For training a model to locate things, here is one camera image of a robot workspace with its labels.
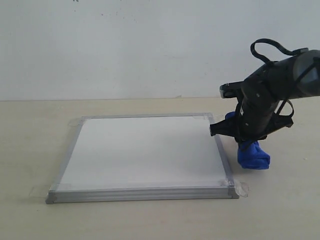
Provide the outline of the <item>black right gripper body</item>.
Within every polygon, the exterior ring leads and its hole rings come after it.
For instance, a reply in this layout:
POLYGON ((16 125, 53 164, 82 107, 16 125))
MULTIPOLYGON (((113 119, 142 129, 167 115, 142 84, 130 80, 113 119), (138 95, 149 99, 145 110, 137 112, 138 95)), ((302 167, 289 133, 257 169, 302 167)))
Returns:
POLYGON ((240 136, 238 142, 257 141, 267 137, 272 116, 290 116, 275 113, 279 102, 284 102, 294 84, 291 67, 260 67, 247 77, 241 90, 243 97, 236 111, 240 136))

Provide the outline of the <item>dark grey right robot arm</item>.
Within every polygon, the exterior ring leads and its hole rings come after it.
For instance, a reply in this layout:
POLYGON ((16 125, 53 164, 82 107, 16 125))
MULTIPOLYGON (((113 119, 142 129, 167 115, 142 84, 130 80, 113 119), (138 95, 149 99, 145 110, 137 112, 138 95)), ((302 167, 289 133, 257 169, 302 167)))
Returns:
POLYGON ((243 81, 220 86, 223 99, 236 98, 234 116, 210 125, 210 134, 235 138, 238 143, 265 139, 293 125, 293 113, 280 111, 292 99, 320 95, 320 52, 309 50, 271 61, 243 81))

